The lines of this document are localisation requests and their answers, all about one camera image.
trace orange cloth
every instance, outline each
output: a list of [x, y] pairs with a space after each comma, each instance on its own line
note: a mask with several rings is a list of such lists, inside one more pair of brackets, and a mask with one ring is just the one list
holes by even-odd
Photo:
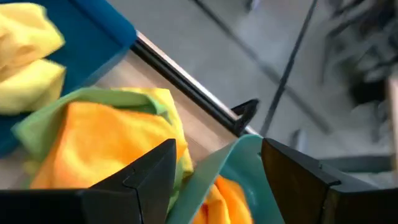
[[179, 159], [187, 143], [163, 117], [97, 103], [70, 103], [57, 142], [30, 187], [90, 187], [169, 138], [176, 139]]
[[235, 223], [253, 223], [244, 192], [237, 183], [218, 176], [193, 224]]

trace blue container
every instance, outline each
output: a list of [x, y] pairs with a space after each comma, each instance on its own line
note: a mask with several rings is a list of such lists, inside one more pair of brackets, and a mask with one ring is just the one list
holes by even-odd
[[[66, 66], [62, 95], [94, 84], [123, 59], [137, 35], [134, 27], [105, 0], [32, 0], [47, 9], [66, 44], [47, 58]], [[28, 113], [0, 116], [0, 157], [18, 145], [11, 127]]]
[[243, 189], [254, 223], [283, 224], [259, 155], [262, 137], [245, 135], [200, 161], [180, 192], [167, 224], [190, 223], [219, 174]]

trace concrete floor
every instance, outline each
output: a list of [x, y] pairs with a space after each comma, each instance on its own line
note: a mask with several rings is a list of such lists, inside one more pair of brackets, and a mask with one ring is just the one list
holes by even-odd
[[[262, 0], [246, 12], [243, 0], [203, 2], [250, 48], [264, 65], [282, 74], [312, 0]], [[109, 0], [135, 27], [158, 45], [190, 75], [227, 106], [251, 98], [261, 106], [251, 126], [260, 130], [277, 85], [222, 30], [189, 0]], [[268, 137], [288, 144], [296, 129], [307, 134], [305, 153], [321, 158], [357, 154], [384, 154], [389, 140], [370, 142], [368, 109], [353, 111], [345, 86], [337, 80], [319, 85], [323, 37], [328, 10], [320, 0], [299, 50], [288, 86], [331, 129], [324, 133], [296, 102], [284, 95]], [[361, 175], [381, 187], [393, 183], [389, 174]]]

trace gray floor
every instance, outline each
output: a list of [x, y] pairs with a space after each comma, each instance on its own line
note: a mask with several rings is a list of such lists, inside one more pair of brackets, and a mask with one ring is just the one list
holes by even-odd
[[[193, 1], [109, 2], [227, 106], [259, 98], [261, 107], [250, 125], [256, 130], [261, 128], [277, 85]], [[262, 0], [250, 13], [245, 11], [243, 0], [203, 2], [280, 75], [311, 0]], [[319, 85], [323, 37], [329, 29], [327, 18], [328, 10], [320, 0], [288, 86], [332, 132], [321, 131], [291, 97], [284, 95], [268, 137], [287, 144], [292, 132], [302, 129], [308, 138], [305, 153], [317, 158], [388, 153], [388, 139], [378, 144], [370, 142], [369, 110], [353, 110], [344, 84], [332, 78], [325, 86]], [[389, 174], [359, 177], [381, 187], [393, 184]]]

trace blue tray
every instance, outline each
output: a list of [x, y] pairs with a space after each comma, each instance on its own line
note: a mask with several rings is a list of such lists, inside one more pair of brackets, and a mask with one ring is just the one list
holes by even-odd
[[[62, 95], [94, 84], [114, 67], [136, 40], [134, 27], [105, 0], [32, 0], [47, 8], [47, 15], [66, 44], [47, 58], [67, 67]], [[11, 127], [28, 113], [0, 116], [0, 157], [17, 147]]]

